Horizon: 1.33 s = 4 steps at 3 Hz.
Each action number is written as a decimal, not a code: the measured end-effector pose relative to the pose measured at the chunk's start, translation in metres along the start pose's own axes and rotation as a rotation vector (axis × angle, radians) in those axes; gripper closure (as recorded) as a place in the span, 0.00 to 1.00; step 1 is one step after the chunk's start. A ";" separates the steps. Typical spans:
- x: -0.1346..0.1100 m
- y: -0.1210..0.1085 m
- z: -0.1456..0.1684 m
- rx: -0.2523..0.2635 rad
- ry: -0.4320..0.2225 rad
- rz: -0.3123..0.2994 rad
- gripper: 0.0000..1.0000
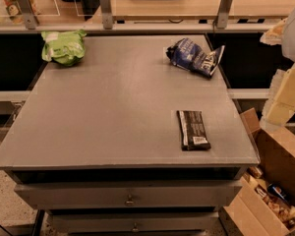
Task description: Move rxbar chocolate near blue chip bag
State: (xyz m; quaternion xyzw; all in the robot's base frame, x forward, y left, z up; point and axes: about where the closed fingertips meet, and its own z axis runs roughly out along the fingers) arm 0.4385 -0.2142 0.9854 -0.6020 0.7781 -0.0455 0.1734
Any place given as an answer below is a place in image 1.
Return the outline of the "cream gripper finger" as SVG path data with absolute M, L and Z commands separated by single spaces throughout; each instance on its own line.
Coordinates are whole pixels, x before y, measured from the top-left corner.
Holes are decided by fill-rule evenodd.
M 260 42 L 267 45 L 280 45 L 282 43 L 283 30 L 287 19 L 279 21 L 274 27 L 266 31 L 260 38 Z

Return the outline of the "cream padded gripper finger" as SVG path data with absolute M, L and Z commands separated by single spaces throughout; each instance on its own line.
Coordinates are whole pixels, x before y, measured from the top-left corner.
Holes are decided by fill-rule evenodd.
M 272 125 L 283 126 L 295 114 L 295 63 L 287 71 L 278 69 L 272 77 L 263 119 Z

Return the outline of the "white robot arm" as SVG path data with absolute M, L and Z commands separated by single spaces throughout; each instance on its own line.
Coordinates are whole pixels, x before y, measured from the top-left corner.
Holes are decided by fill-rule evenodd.
M 273 77 L 271 97 L 263 113 L 266 122 L 283 126 L 295 114 L 295 8 L 286 19 L 265 32 L 260 42 L 279 44 L 282 55 L 294 62 L 290 69 Z

